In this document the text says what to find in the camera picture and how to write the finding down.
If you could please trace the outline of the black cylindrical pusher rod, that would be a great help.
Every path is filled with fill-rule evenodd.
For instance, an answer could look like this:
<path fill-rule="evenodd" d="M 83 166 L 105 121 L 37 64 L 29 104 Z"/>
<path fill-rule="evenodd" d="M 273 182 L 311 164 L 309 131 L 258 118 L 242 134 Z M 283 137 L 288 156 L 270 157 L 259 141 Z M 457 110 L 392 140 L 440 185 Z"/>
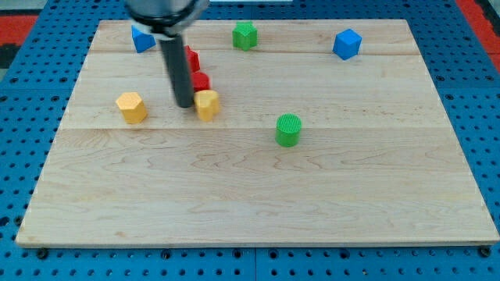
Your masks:
<path fill-rule="evenodd" d="M 181 108 L 190 108 L 194 103 L 194 88 L 183 37 L 178 34 L 169 40 L 160 41 L 160 48 L 175 102 Z"/>

